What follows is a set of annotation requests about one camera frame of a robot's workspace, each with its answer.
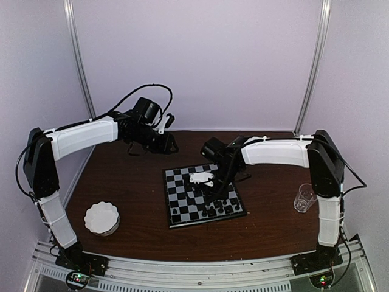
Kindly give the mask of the black and grey chessboard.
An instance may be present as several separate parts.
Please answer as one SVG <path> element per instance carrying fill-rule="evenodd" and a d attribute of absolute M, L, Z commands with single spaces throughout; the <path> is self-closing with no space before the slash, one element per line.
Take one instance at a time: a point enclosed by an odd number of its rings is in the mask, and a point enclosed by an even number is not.
<path fill-rule="evenodd" d="M 167 208 L 167 220 L 170 229 L 194 226 L 213 221 L 229 220 L 247 215 L 246 208 L 240 198 L 236 186 L 231 183 L 229 185 L 229 195 L 227 204 L 223 205 L 222 200 L 216 200 L 210 204 L 205 204 L 203 198 L 194 199 L 192 185 L 189 178 L 191 173 L 214 172 L 217 166 L 214 164 L 193 165 L 176 169 L 165 169 L 162 171 L 165 202 Z M 235 205 L 240 205 L 240 210 L 234 209 Z M 224 210 L 223 214 L 218 213 L 218 209 L 226 206 L 231 206 L 232 213 L 227 214 Z M 202 217 L 203 210 L 208 210 L 210 207 L 215 209 L 215 216 Z M 173 214 L 173 208 L 177 209 L 177 214 Z"/>

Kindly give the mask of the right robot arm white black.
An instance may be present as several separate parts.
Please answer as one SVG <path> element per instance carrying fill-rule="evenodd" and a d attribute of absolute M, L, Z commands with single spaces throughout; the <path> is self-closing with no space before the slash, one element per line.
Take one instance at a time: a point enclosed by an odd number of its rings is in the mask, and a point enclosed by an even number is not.
<path fill-rule="evenodd" d="M 224 199 L 227 186 L 248 165 L 279 164 L 309 169 L 319 205 L 318 242 L 311 262 L 322 269 L 334 260 L 344 217 L 345 162 L 325 130 L 287 138 L 239 136 L 229 144 L 212 137 L 202 147 L 201 154 L 217 166 L 214 172 L 190 175 L 190 182 L 204 189 L 207 203 Z"/>

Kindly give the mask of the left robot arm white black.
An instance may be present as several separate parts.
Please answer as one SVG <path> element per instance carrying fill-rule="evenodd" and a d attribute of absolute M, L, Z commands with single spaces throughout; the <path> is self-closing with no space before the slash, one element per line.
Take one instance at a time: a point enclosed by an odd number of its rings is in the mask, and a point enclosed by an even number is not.
<path fill-rule="evenodd" d="M 22 164 L 31 188 L 29 194 L 58 245 L 60 256 L 74 270 L 83 269 L 88 258 L 61 197 L 61 161 L 87 148 L 115 141 L 139 144 L 153 154 L 176 153 L 175 138 L 168 130 L 174 121 L 174 114 L 141 97 L 125 112 L 110 110 L 72 125 L 49 130 L 36 127 L 30 131 Z"/>

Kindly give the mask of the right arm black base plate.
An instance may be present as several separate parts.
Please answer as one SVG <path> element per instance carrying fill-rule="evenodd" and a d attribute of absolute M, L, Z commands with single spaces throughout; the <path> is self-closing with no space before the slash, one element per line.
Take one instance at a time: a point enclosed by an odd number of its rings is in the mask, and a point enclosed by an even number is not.
<path fill-rule="evenodd" d="M 301 275 L 313 273 L 323 269 L 330 269 L 332 265 L 343 263 L 342 256 L 337 252 L 334 255 L 325 254 L 324 252 L 309 252 L 291 257 L 294 274 Z"/>

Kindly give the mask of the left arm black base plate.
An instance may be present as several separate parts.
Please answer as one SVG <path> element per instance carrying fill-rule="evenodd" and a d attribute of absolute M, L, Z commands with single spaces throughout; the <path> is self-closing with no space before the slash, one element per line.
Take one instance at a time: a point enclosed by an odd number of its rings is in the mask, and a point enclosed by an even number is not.
<path fill-rule="evenodd" d="M 59 255 L 55 260 L 57 266 L 81 271 L 83 274 L 93 276 L 104 276 L 108 262 L 109 259 L 107 257 L 85 253 L 82 253 L 79 259 L 69 260 L 64 255 Z"/>

